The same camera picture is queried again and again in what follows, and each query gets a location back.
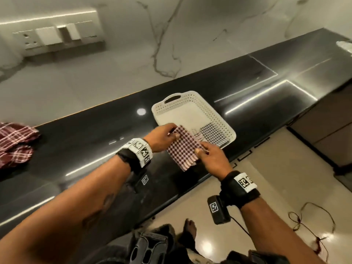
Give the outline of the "person's left hand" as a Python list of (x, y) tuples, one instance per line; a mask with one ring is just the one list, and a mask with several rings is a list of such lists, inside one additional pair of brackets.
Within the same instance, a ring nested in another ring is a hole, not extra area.
[(174, 123), (158, 126), (143, 137), (143, 140), (149, 144), (153, 153), (165, 151), (173, 143), (168, 141), (167, 136), (169, 133), (174, 133), (176, 128), (177, 125)]

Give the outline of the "person's right hand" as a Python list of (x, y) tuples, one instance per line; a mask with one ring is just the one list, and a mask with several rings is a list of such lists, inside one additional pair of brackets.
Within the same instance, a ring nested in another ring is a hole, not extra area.
[(200, 142), (200, 144), (205, 148), (205, 156), (197, 157), (202, 161), (208, 173), (222, 181), (233, 171), (226, 155), (214, 144), (208, 142)]

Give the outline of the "maroon white checked cloth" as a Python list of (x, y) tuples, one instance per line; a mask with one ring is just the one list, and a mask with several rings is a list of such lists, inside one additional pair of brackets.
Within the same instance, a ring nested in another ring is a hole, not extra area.
[(182, 125), (175, 128), (173, 133), (178, 133), (179, 138), (173, 142), (166, 151), (180, 167), (180, 169), (185, 172), (199, 159), (195, 153), (195, 150), (205, 150), (205, 148)]

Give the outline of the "person's right forearm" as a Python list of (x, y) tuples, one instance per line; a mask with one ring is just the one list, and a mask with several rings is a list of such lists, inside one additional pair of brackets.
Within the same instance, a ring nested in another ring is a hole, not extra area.
[(257, 251), (285, 256), (290, 264), (325, 264), (261, 197), (240, 211)]

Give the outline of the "person's left forearm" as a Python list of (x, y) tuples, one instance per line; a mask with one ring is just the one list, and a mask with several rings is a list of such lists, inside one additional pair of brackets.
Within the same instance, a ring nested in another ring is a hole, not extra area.
[(67, 263), (130, 172), (116, 155), (57, 195), (0, 240), (0, 264)]

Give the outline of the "dark checked folded cloth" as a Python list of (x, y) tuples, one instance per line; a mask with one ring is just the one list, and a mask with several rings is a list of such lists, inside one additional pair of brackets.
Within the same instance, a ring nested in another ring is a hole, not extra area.
[(225, 147), (230, 142), (225, 133), (213, 123), (209, 123), (201, 127), (199, 132), (203, 137), (202, 141), (209, 142), (220, 148)]

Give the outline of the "white perforated plastic tray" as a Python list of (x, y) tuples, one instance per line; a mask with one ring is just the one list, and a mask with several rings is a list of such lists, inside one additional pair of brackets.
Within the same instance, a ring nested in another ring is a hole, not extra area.
[(195, 91), (174, 93), (152, 106), (152, 114), (158, 125), (174, 123), (182, 125), (187, 131), (202, 141), (199, 130), (206, 124), (213, 123), (234, 142), (237, 135), (222, 116)]

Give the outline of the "black left wrist band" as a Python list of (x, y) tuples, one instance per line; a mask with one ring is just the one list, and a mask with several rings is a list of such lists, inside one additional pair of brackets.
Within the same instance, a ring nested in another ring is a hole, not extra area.
[(149, 143), (142, 138), (133, 138), (125, 143), (117, 152), (121, 160), (130, 166), (131, 172), (140, 175), (153, 158)]

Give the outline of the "black wrist band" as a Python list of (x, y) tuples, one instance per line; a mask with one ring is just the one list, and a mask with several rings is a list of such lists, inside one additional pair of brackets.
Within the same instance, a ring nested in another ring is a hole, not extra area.
[(121, 160), (130, 166), (131, 172), (140, 175), (153, 158), (149, 143), (142, 138), (133, 138), (125, 143), (117, 152)]
[(220, 197), (226, 206), (241, 209), (260, 196), (257, 185), (246, 173), (234, 170), (221, 181)]

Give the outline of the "black right wrist band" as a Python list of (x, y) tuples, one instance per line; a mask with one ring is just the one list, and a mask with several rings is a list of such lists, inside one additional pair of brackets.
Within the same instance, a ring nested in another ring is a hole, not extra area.
[(241, 209), (260, 196), (257, 185), (246, 173), (234, 170), (221, 181), (220, 197), (226, 206)]

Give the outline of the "person's foot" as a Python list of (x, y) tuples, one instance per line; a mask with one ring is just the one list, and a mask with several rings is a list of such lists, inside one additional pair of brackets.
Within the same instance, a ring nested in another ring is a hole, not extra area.
[(195, 222), (187, 218), (185, 220), (183, 232), (179, 241), (187, 248), (195, 248), (196, 234), (197, 228)]

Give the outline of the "black chest harness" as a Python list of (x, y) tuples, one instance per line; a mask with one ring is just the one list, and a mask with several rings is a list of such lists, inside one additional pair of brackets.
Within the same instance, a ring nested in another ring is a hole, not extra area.
[(154, 232), (140, 235), (130, 256), (130, 264), (164, 264), (168, 237)]

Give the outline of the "brown cabinet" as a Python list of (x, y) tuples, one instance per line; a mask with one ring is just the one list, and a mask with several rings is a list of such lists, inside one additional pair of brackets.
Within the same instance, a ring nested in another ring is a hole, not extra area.
[(352, 80), (322, 98), (287, 128), (331, 165), (335, 175), (352, 172)]

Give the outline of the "maroon plaid crumpled cloth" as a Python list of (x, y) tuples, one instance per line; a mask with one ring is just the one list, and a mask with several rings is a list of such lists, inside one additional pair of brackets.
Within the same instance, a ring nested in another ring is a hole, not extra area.
[(31, 143), (40, 135), (30, 126), (0, 122), (0, 169), (28, 162), (34, 153)]

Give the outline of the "white wall switch panel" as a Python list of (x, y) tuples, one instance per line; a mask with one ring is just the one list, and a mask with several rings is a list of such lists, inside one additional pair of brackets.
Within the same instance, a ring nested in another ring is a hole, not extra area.
[(68, 23), (12, 33), (13, 39), (25, 51), (48, 48), (67, 48), (103, 42), (93, 21)]

